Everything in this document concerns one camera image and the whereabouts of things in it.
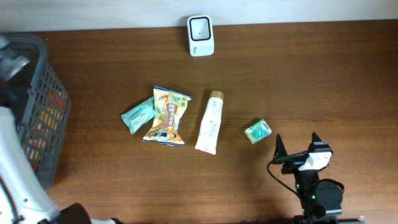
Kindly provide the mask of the yellow snack bag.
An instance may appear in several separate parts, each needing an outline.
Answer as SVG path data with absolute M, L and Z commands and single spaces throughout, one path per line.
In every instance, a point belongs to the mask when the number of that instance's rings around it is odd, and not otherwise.
M 187 109 L 191 95 L 162 86 L 154 87 L 154 121 L 144 142 L 156 142 L 168 146 L 184 146 L 178 133 L 180 120 Z

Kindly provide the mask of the white tube with tan cap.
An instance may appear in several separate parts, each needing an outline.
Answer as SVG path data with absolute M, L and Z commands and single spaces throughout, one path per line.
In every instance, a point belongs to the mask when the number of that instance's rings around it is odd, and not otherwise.
M 218 134 L 221 126 L 224 93 L 212 91 L 203 115 L 195 149 L 216 154 Z

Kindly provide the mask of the teal wipes pack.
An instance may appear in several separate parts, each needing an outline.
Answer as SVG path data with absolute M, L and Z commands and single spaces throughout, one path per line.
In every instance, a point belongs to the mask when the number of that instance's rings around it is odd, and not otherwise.
M 121 115 L 124 124 L 134 134 L 143 124 L 146 124 L 155 116 L 154 97 L 147 99 L 133 109 Z

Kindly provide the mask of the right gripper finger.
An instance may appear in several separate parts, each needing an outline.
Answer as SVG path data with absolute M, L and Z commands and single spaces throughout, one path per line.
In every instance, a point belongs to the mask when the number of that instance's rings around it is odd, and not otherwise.
M 276 143 L 275 143 L 275 151 L 274 151 L 272 163 L 273 164 L 283 164 L 284 159 L 286 157 L 287 157 L 287 151 L 285 149 L 283 140 L 282 140 L 280 134 L 277 134 Z
M 320 139 L 316 132 L 312 133 L 312 141 L 308 146 L 308 150 L 310 152 L 318 151 L 323 148 L 323 141 Z

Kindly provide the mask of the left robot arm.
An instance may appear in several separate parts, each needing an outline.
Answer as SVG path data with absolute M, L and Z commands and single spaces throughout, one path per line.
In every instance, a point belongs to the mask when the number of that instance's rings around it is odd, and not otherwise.
M 97 223 L 74 203 L 63 210 L 55 182 L 70 95 L 36 35 L 1 34 L 1 223 Z

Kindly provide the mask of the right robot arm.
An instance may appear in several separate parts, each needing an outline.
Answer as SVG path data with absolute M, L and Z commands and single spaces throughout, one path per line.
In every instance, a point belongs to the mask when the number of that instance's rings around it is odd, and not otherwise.
M 281 136 L 277 135 L 274 156 L 269 164 L 281 165 L 283 175 L 294 175 L 295 188 L 290 188 L 273 174 L 271 176 L 300 200 L 303 214 L 294 216 L 294 223 L 338 223 L 345 187 L 336 180 L 321 179 L 318 175 L 329 166 L 332 155 L 329 144 L 317 133 L 312 133 L 306 151 L 291 155 L 287 154 Z

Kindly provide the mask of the small teal tissue pack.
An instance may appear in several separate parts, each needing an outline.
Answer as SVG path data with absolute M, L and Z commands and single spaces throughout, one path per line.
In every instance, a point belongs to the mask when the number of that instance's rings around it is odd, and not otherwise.
M 263 140 L 272 134 L 272 130 L 264 119 L 258 121 L 244 131 L 251 144 Z

